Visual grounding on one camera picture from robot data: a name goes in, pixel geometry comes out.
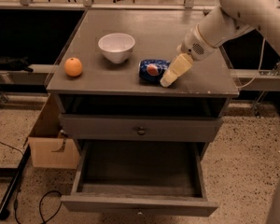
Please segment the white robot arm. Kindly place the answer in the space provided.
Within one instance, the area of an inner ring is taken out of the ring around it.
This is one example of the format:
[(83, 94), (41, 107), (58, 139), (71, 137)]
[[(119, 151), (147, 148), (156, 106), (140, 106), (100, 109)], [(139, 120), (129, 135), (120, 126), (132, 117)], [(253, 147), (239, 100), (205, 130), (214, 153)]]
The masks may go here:
[(280, 56), (279, 0), (219, 0), (184, 37), (177, 56), (161, 78), (163, 87), (171, 86), (196, 61), (211, 55), (225, 42), (257, 30)]

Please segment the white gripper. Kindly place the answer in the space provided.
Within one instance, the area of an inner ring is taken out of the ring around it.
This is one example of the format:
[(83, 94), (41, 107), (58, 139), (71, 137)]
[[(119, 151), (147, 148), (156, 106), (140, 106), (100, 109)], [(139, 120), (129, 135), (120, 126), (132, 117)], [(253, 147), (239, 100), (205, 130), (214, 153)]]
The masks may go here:
[(183, 38), (176, 51), (180, 53), (170, 63), (164, 72), (160, 84), (171, 86), (179, 77), (185, 74), (193, 65), (193, 60), (201, 61), (216, 51), (209, 45), (200, 33), (199, 25), (192, 28)]

